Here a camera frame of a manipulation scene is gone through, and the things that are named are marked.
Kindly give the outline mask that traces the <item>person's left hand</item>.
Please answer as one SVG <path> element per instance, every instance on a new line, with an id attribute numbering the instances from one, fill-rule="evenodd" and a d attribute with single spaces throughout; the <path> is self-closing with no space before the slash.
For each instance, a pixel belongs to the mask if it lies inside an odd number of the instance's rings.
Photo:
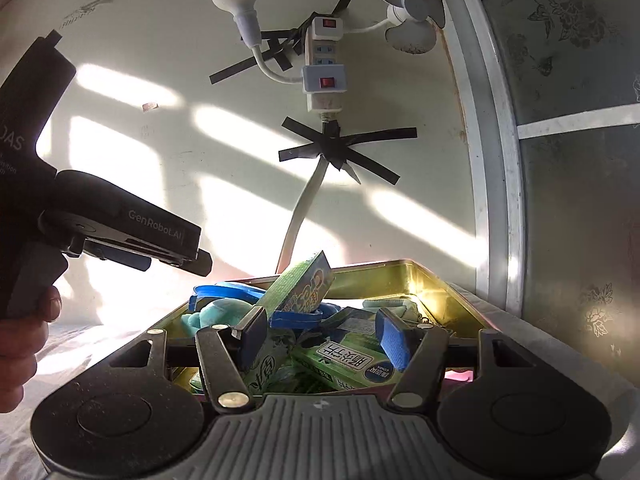
<path id="1" fill-rule="evenodd" d="M 24 398 L 24 385 L 37 371 L 36 354 L 49 337 L 49 325 L 61 313 L 62 299 L 55 286 L 40 297 L 39 307 L 26 318 L 7 318 L 0 328 L 0 412 L 15 410 Z"/>

